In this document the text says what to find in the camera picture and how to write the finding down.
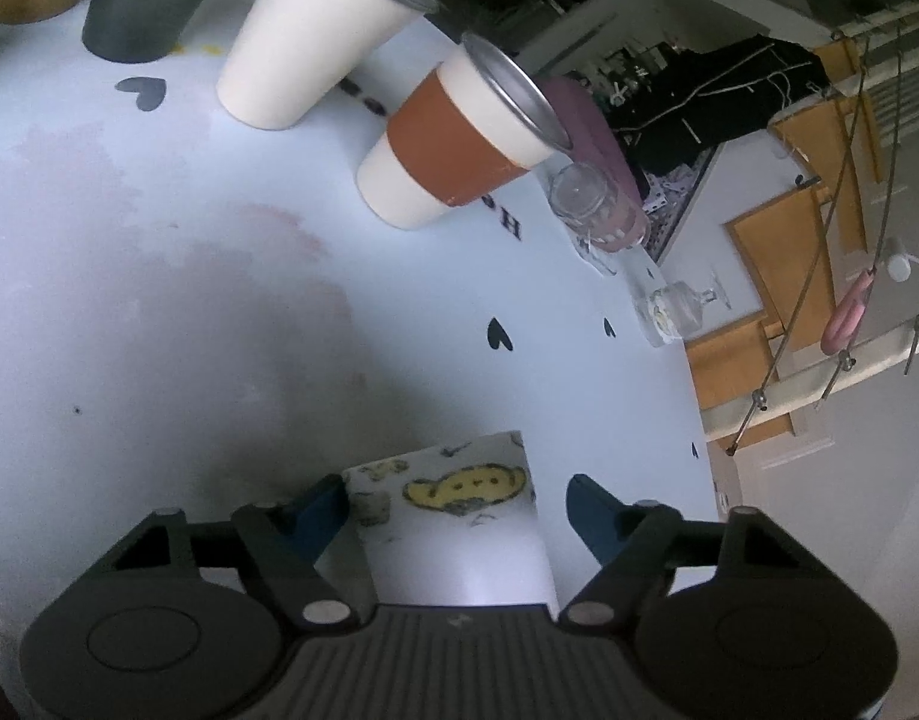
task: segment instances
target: white knob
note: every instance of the white knob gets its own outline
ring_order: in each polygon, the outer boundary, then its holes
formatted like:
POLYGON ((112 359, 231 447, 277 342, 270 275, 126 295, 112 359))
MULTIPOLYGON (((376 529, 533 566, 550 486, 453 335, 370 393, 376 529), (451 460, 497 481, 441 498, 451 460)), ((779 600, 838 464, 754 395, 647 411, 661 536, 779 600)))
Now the white knob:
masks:
POLYGON ((906 281, 912 273, 909 257, 904 254, 893 254, 888 257, 887 261, 885 261, 885 269, 890 278, 896 282, 906 281))

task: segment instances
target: kitchen counter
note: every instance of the kitchen counter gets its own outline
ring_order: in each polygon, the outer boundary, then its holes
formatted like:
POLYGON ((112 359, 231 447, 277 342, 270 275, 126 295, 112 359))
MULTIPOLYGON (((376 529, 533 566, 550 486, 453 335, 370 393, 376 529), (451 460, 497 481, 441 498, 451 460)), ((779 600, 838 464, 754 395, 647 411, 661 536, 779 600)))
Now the kitchen counter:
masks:
MULTIPOLYGON (((597 570, 566 520, 574 473, 716 519, 683 348, 650 347, 632 306, 658 268, 630 251, 597 274, 533 175, 385 225, 354 183, 384 127, 360 100, 333 90, 282 132, 216 101, 250 1, 207 0, 141 66, 84 50, 85 4, 0 26, 0 630, 150 509, 225 517, 505 429, 562 600, 597 570), (164 79, 162 103, 116 89, 131 76, 164 79)), ((420 20, 353 79, 394 110, 450 45, 420 20)), ((341 587, 359 570, 331 568, 341 587)))

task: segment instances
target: pink cloth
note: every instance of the pink cloth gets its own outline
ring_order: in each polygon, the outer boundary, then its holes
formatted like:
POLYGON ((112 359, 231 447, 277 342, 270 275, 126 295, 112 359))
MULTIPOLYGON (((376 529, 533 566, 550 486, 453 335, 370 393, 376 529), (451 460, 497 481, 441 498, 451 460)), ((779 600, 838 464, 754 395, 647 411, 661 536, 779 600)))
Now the pink cloth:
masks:
POLYGON ((636 179, 626 164, 626 156, 605 116, 579 81, 557 76, 540 81, 539 89, 573 141, 573 149, 567 152, 573 162, 595 165, 609 175, 630 200, 641 206, 643 201, 636 179))

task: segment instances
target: clear glass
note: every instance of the clear glass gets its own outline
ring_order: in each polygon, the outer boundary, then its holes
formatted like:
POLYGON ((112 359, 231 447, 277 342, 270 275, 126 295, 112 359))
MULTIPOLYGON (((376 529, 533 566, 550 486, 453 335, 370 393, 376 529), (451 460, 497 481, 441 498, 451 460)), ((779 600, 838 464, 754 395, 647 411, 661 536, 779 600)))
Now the clear glass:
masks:
POLYGON ((720 300, 731 308, 715 274, 713 285, 698 293, 685 281, 675 281, 636 301, 643 329, 653 346, 663 346, 702 329, 703 306, 720 300))
POLYGON ((605 172, 574 162, 552 180, 549 207, 586 248, 615 252, 640 244, 650 234, 643 207, 627 197, 605 172))

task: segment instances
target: white cup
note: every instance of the white cup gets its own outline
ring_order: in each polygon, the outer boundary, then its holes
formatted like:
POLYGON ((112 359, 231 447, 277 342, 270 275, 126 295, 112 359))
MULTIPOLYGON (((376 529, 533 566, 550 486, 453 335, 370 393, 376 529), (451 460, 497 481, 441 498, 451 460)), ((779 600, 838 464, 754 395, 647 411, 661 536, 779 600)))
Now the white cup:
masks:
POLYGON ((436 0, 256 0, 217 94, 241 122, 286 129, 436 0))
POLYGON ((570 146, 530 76, 468 32, 389 118, 356 183, 378 217, 415 229, 570 146))

